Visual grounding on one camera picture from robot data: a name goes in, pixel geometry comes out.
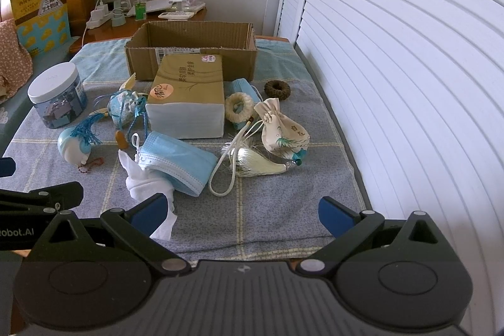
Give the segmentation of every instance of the blue surgical mask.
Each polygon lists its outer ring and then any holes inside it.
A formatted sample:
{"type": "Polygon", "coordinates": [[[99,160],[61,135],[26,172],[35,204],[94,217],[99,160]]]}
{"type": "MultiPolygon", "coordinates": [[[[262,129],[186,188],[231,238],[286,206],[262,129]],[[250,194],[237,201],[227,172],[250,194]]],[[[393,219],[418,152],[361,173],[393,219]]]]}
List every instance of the blue surgical mask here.
{"type": "MultiPolygon", "coordinates": [[[[252,88],[250,83],[246,81],[245,79],[236,79],[235,81],[230,81],[230,82],[225,82],[224,83],[224,96],[228,98],[230,95],[233,93],[246,93],[248,94],[252,100],[254,101],[254,104],[257,104],[261,101],[260,97],[257,95],[255,90],[252,88]]],[[[235,112],[240,113],[242,110],[241,107],[238,107],[235,112]]],[[[246,121],[243,121],[241,123],[233,123],[233,126],[236,130],[241,130],[245,125],[246,121]]]]}
{"type": "Polygon", "coordinates": [[[165,173],[177,191],[198,197],[205,188],[217,157],[167,135],[151,132],[142,147],[137,147],[135,160],[143,169],[165,173]]]}

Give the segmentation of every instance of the yellow snack bag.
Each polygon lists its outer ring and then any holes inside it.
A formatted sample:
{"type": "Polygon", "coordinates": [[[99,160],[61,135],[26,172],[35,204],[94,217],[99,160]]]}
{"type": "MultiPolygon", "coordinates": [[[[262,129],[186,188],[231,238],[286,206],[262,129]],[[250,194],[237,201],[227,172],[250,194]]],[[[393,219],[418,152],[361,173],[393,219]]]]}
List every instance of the yellow snack bag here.
{"type": "Polygon", "coordinates": [[[11,0],[19,42],[33,57],[70,39],[66,0],[11,0]]]}

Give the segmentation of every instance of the brown and white tissue package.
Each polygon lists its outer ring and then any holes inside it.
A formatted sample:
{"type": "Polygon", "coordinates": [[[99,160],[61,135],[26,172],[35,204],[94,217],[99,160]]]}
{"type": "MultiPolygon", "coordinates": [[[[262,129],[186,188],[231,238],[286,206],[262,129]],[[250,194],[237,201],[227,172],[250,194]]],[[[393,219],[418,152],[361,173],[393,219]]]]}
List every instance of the brown and white tissue package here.
{"type": "Polygon", "coordinates": [[[173,138],[224,134],[224,83],[220,55],[165,55],[146,105],[152,131],[173,138]]]}

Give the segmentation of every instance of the beige sachet bag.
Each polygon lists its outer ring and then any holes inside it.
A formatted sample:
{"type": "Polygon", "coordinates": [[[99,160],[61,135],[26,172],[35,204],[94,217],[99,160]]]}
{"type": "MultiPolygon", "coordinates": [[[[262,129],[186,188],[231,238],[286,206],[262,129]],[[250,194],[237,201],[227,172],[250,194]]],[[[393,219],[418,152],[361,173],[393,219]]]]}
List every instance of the beige sachet bag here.
{"type": "Polygon", "coordinates": [[[271,154],[287,160],[303,159],[308,149],[308,132],[280,112],[278,99],[266,99],[254,107],[264,123],[262,140],[271,154]]]}

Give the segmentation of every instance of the orange round sticker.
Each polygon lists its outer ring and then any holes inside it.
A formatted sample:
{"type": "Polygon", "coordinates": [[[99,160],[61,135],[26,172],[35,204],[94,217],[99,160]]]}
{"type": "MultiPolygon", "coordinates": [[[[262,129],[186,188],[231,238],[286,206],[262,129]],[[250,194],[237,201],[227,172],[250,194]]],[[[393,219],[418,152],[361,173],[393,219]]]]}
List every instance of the orange round sticker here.
{"type": "Polygon", "coordinates": [[[163,100],[173,93],[173,86],[167,83],[157,84],[150,92],[150,95],[157,99],[163,100]]]}

